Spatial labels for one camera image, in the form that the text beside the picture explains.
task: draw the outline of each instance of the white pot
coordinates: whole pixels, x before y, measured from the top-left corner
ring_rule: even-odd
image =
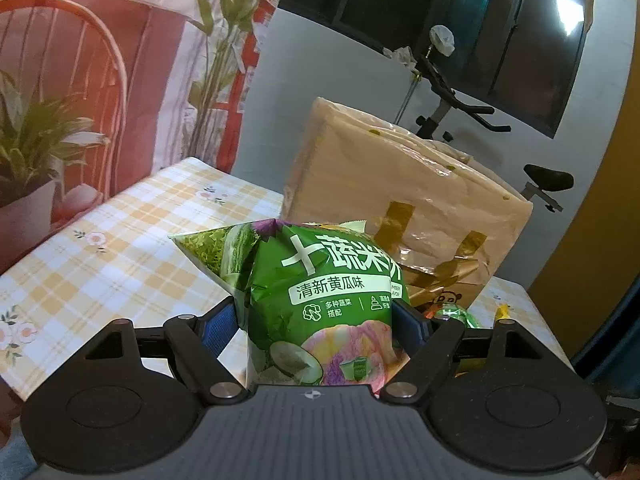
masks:
[[[49,234],[55,190],[51,180],[0,209],[0,274]]]

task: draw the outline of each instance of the brown paper bag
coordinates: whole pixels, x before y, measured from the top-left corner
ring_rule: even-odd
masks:
[[[531,202],[471,156],[364,112],[318,98],[307,135],[280,217],[367,220],[414,306],[469,306],[531,214]]]

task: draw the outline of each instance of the black saddle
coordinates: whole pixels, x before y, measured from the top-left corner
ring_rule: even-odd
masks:
[[[565,171],[550,170],[533,164],[527,164],[524,171],[542,191],[564,191],[574,186],[574,176]]]

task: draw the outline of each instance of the white wall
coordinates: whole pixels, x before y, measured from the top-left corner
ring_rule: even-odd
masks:
[[[580,67],[554,139],[497,110],[494,124],[508,134],[479,126],[452,110],[436,133],[449,130],[452,146],[471,153],[517,189],[525,164],[569,171],[575,187],[554,193],[564,211],[536,206],[529,224],[498,275],[528,287],[577,212],[602,160],[616,123],[634,45],[636,0],[596,0]],[[332,30],[278,10],[262,46],[246,102],[238,161],[233,174],[282,192],[302,143],[308,110],[316,96],[392,121],[410,84],[406,69]],[[477,103],[460,94],[461,100]],[[430,115],[438,99],[421,82],[401,126],[415,131],[418,115]]]

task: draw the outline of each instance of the plaid tablecloth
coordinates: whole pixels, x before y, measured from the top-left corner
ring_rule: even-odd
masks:
[[[281,201],[195,158],[110,199],[0,276],[2,378],[26,399],[112,319],[161,326],[177,314],[204,314],[226,292],[167,234],[276,217]],[[521,287],[494,278],[471,309],[483,326],[492,326],[500,303],[509,303],[514,319],[566,360]],[[243,332],[220,361],[244,379]],[[167,371],[162,361],[145,365]]]

